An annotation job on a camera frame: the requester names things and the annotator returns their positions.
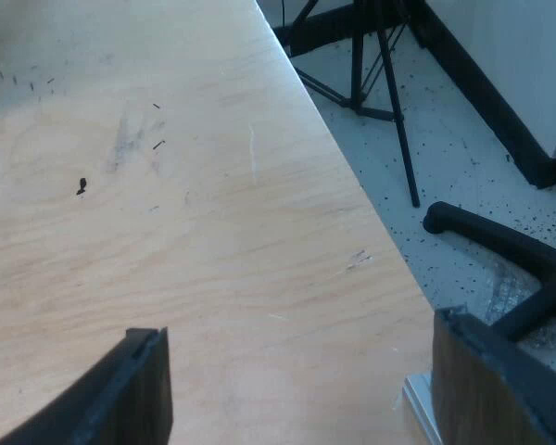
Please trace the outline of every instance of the black tripod stand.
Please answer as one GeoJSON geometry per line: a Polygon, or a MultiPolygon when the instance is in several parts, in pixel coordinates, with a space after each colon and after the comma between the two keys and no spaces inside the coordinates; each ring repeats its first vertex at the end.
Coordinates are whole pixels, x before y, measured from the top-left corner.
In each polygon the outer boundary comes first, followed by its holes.
{"type": "MultiPolygon", "coordinates": [[[[319,0],[309,0],[307,4],[298,14],[297,18],[293,21],[290,28],[290,33],[285,37],[283,44],[288,46],[292,36],[297,32],[302,23],[305,21],[311,10],[317,5],[319,0]]],[[[401,106],[399,105],[398,88],[396,87],[396,77],[391,63],[390,51],[395,48],[399,36],[403,33],[406,26],[408,15],[400,3],[397,3],[399,15],[404,20],[396,37],[394,38],[391,49],[389,48],[389,41],[396,32],[396,28],[387,37],[385,34],[385,25],[383,22],[383,6],[382,0],[374,0],[374,12],[376,18],[376,33],[379,40],[379,47],[381,53],[377,56],[373,66],[369,70],[365,80],[362,80],[362,46],[363,46],[363,28],[364,17],[367,12],[365,0],[354,0],[354,30],[352,33],[352,76],[350,86],[350,98],[340,95],[337,91],[330,88],[317,79],[309,76],[302,70],[296,69],[301,81],[312,90],[324,95],[333,102],[336,102],[340,107],[351,108],[361,116],[367,116],[373,119],[382,121],[394,121],[398,129],[399,145],[401,147],[401,156],[404,160],[404,167],[406,169],[406,176],[408,178],[408,186],[410,188],[411,203],[414,207],[420,207],[420,199],[418,198],[418,190],[416,188],[416,180],[414,179],[414,170],[411,166],[410,150],[408,149],[408,138],[406,137],[406,129],[404,128],[403,115],[401,114],[401,106]],[[383,63],[377,70],[369,89],[364,91],[369,79],[373,76],[373,72],[377,67],[380,59],[383,63]],[[377,78],[381,71],[385,69],[385,76],[387,78],[387,87],[389,89],[389,97],[391,98],[392,111],[377,108],[366,108],[362,102],[366,99],[367,95],[371,92],[377,78]]]]}

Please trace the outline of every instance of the wooden table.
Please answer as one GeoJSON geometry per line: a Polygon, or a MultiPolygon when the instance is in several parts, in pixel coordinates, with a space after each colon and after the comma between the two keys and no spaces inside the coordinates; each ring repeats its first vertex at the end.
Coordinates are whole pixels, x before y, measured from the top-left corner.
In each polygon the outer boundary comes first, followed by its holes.
{"type": "Polygon", "coordinates": [[[413,443],[431,310],[254,0],[0,0],[0,436],[129,326],[171,443],[413,443]]]}

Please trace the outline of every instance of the white wall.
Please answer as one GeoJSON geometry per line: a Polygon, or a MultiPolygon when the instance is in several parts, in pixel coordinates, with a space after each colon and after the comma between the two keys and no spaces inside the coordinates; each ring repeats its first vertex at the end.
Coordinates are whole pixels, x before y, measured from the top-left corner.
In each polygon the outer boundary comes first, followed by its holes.
{"type": "Polygon", "coordinates": [[[556,157],[556,0],[427,0],[556,157]]]}

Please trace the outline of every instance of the black baseboard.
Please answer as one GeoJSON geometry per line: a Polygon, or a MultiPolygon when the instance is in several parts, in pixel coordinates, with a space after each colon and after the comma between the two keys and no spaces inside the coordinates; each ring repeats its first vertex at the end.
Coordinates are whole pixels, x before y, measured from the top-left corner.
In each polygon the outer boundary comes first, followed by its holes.
{"type": "Polygon", "coordinates": [[[492,82],[424,0],[406,0],[411,27],[440,66],[507,148],[530,184],[556,184],[556,158],[549,157],[492,82]]]}
{"type": "MultiPolygon", "coordinates": [[[[395,0],[383,2],[385,27],[400,24],[395,0]]],[[[332,9],[321,14],[310,16],[301,25],[298,32],[290,41],[290,56],[300,56],[320,46],[332,44],[352,36],[354,28],[354,8],[347,5],[332,9]]],[[[364,22],[364,32],[373,32],[376,29],[373,2],[367,4],[367,14],[364,22]]],[[[282,44],[284,38],[290,33],[290,25],[273,28],[276,37],[282,44]]]]}

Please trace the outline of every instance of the speckled floor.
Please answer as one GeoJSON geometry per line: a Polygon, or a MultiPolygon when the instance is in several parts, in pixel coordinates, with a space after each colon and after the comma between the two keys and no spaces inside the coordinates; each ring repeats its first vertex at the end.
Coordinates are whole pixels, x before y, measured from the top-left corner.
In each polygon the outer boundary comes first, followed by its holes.
{"type": "MultiPolygon", "coordinates": [[[[282,22],[279,1],[260,3],[270,24],[282,22]]],[[[296,14],[289,9],[286,21],[296,14]]],[[[367,35],[365,70],[376,51],[376,36],[367,35]]],[[[423,216],[430,204],[443,200],[556,247],[556,185],[537,190],[527,183],[497,137],[409,31],[392,58],[421,192],[419,209],[411,206],[395,125],[310,95],[431,305],[466,305],[491,323],[535,292],[539,282],[460,236],[426,233],[423,216]]],[[[349,40],[292,61],[349,95],[349,40]]],[[[391,109],[384,75],[366,105],[391,109]]],[[[556,370],[556,318],[522,346],[556,370]]]]}

